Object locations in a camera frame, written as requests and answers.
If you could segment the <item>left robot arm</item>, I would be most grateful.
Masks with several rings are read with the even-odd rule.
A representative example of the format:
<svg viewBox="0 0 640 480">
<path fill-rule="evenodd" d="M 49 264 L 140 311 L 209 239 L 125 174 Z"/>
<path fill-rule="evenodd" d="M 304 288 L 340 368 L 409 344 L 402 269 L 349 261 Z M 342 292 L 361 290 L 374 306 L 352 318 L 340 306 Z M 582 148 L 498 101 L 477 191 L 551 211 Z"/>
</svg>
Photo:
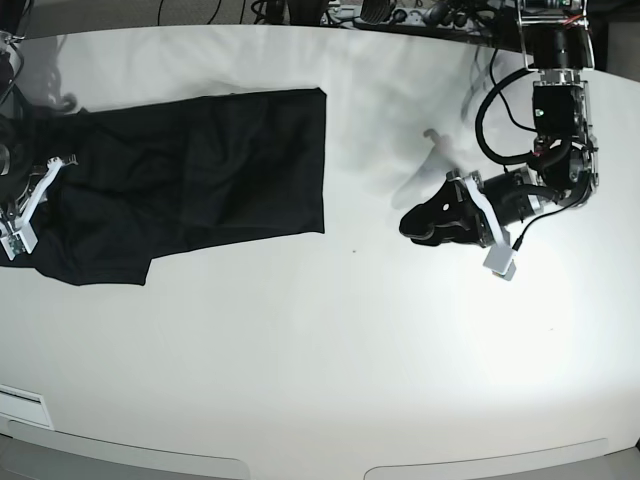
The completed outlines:
<svg viewBox="0 0 640 480">
<path fill-rule="evenodd" d="M 474 123 L 481 151 L 504 172 L 488 180 L 449 172 L 441 188 L 400 221 L 400 234 L 415 244 L 493 247 L 508 239 L 508 226 L 532 225 L 547 204 L 578 208 L 598 187 L 598 148 L 581 78 L 594 67 L 587 4 L 517 1 L 514 10 L 524 66 L 494 84 Z M 532 93 L 533 147 L 501 155 L 486 141 L 485 116 L 504 89 L 533 73 L 539 76 Z"/>
</svg>

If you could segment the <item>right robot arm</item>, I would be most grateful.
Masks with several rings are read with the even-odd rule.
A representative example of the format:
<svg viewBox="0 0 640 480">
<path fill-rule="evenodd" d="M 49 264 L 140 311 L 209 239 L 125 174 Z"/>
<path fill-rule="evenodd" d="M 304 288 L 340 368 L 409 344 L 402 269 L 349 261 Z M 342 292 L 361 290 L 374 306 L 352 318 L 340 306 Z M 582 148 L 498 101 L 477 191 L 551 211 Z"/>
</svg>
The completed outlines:
<svg viewBox="0 0 640 480">
<path fill-rule="evenodd" d="M 37 157 L 35 121 L 69 113 L 77 102 L 71 95 L 56 106 L 33 105 L 26 99 L 18 87 L 25 66 L 20 40 L 1 33 L 1 239 L 25 245 L 46 190 L 62 168 L 75 162 L 69 155 Z"/>
</svg>

